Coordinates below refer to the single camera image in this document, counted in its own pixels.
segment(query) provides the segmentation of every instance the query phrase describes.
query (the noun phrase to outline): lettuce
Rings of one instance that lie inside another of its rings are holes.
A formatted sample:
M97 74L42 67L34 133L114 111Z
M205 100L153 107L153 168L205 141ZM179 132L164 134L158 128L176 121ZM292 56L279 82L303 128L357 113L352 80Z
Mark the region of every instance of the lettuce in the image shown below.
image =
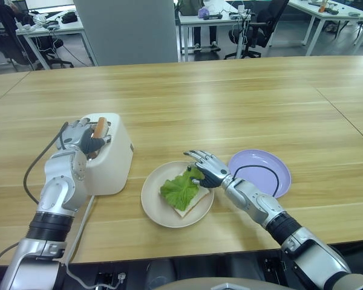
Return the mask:
M191 171L186 170L183 175L176 176L172 181L167 179L161 186L160 194L169 205L181 211L186 210L191 200L199 192L199 186L192 183L191 177L204 178L196 167L192 167Z

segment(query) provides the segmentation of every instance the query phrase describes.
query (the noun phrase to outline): lavender plate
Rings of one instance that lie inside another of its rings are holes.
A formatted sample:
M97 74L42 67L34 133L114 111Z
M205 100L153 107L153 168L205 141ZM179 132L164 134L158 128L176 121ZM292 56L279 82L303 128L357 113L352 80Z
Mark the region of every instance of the lavender plate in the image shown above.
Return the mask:
M266 166L277 174L279 180L278 189L275 195L273 195L277 187L274 173L261 167L246 167L238 171L237 177L251 182L263 193L279 198L289 190L292 183L289 169L275 155L263 150L247 149L239 151L229 161L229 169L233 175L239 167L247 165Z

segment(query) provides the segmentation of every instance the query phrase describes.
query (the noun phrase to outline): person's leg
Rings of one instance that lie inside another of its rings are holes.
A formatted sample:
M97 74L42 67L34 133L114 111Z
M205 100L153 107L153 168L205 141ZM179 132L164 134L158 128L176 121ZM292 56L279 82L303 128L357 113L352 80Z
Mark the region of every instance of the person's leg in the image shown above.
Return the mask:
M200 27L194 27L194 53L198 53L200 51Z
M217 27L210 26L210 44L211 51L220 51L220 48L217 45Z
M200 43L200 27L194 27L194 45Z
M210 26L210 44L212 44L213 41L217 41L217 27L216 26Z

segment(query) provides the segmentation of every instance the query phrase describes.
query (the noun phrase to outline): white desk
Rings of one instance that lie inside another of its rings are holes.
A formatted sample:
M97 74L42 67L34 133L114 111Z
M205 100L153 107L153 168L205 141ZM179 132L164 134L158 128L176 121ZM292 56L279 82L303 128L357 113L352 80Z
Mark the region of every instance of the white desk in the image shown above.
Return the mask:
M198 16L183 16L179 13L179 47L180 53L182 53L182 49L185 51L184 55L186 62L188 61L188 28L202 26L224 26L236 24L238 22L236 19L230 19L229 17L229 12L237 12L238 10L227 3L225 0L208 0L204 2L204 6L210 11L210 15L222 12L222 19L204 20L202 18L198 18ZM182 27L184 35L184 48L182 47L181 37Z
M320 19L319 25L317 26L316 32L313 35L312 41L308 47L306 56L310 56L312 54L313 48L315 47L315 44L319 38L320 32L326 21L363 21L363 11L362 10L359 10L359 9L356 9L356 8L353 8L353 7L344 5L344 4L340 4L335 1L328 2L328 4L331 4L331 3L337 4L337 6L334 6L333 9L339 10L339 14L332 15L327 12L320 13L318 11L319 7L308 4L307 0L290 0L288 3L289 6L294 7L297 10L300 10L302 12L305 12L305 13L311 15L311 17L312 17L310 20L305 38L302 41L302 45L307 45L309 34L313 27L313 23L316 18ZM355 16L355 17L349 16L348 13L350 13L350 12L359 13L359 16ZM272 39L273 39L273 36L270 38L269 45L272 44ZM353 54L355 54L357 52L358 48L361 46L362 43L363 43L363 32L361 33L361 35L356 43L356 47L353 51Z
M60 29L54 30L53 33L48 31L47 29L43 27L37 27L33 31L27 31L27 30L16 30L17 35L23 35L29 46L31 47L32 51L35 53L36 57L41 62L44 69L50 69L45 59L42 57L41 53L39 52L38 48L36 47L35 43L32 41L33 37L40 37L40 36L57 36L60 34L77 34L79 33L82 36L83 44L85 46L85 49L87 50L88 54L91 56L94 65L98 65L97 60L94 56L93 50L91 49L89 40L87 39L85 30L83 29L83 25L78 17L78 21L72 22L72 23L62 23L62 18L57 18L58 16L62 16L66 14L67 11L60 12L57 15L54 15L50 18L48 18L48 21L51 20L57 20L60 25Z

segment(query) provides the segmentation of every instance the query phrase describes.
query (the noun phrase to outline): white wall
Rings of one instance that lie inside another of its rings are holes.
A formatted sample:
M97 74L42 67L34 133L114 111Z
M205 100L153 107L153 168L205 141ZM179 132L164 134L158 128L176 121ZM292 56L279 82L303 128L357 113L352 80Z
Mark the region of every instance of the white wall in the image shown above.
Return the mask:
M177 62L170 0L74 0L99 65Z
M73 5L73 0L25 0L28 9Z

